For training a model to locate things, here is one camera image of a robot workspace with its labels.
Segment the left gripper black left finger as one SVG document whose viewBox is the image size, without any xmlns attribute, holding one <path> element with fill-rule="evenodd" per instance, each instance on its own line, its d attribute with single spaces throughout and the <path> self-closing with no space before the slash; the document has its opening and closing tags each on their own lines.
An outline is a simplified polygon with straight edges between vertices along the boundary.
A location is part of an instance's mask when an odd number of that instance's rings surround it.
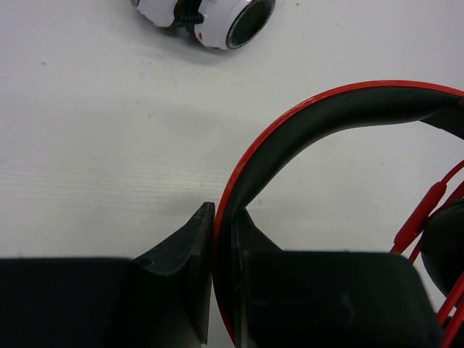
<svg viewBox="0 0 464 348">
<path fill-rule="evenodd" d="M 207 343 L 215 206 L 133 258 L 1 260 L 3 347 L 200 347 Z"/>
</svg>

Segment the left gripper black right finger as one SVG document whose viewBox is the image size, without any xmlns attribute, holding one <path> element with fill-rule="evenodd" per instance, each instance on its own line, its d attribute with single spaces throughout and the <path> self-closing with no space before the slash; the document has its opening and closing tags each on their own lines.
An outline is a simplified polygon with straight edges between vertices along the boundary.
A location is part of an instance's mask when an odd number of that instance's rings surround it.
<svg viewBox="0 0 464 348">
<path fill-rule="evenodd" d="M 410 262 L 380 252 L 284 251 L 241 212 L 231 226 L 237 347 L 439 347 Z"/>
</svg>

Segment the red black headphones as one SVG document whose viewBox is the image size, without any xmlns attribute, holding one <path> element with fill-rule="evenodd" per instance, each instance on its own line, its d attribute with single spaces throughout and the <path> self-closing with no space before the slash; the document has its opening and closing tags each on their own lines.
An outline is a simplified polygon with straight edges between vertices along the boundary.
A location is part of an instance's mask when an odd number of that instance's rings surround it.
<svg viewBox="0 0 464 348">
<path fill-rule="evenodd" d="M 250 145 L 234 168 L 217 209 L 212 279 L 228 335 L 236 338 L 231 290 L 231 223 L 273 177 L 316 141 L 350 128 L 421 121 L 463 137 L 463 91 L 410 80 L 352 83 L 290 109 Z"/>
</svg>

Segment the white black headphones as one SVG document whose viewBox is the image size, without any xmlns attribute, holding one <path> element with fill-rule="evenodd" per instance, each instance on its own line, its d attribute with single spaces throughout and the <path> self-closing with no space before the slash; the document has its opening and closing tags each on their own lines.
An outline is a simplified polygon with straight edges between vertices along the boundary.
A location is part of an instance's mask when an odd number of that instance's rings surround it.
<svg viewBox="0 0 464 348">
<path fill-rule="evenodd" d="M 138 0 L 132 6 L 158 28 L 183 28 L 209 49 L 234 51 L 265 27 L 274 0 Z"/>
</svg>

